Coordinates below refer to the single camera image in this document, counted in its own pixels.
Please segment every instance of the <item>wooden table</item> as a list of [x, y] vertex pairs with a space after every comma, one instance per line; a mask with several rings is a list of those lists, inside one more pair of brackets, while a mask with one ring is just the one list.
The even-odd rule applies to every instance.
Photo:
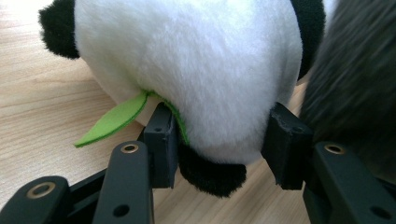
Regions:
[[[0, 208], [25, 183], [61, 175], [73, 185], [104, 169], [111, 150], [135, 140], [133, 123], [97, 144], [79, 139], [114, 102], [82, 60], [47, 52], [37, 11], [51, 0], [0, 0]], [[304, 84], [290, 109], [298, 111]], [[157, 223], [309, 223], [301, 191], [275, 185], [265, 161], [248, 167], [247, 183], [229, 199], [198, 192], [179, 172], [174, 189], [154, 190]]]

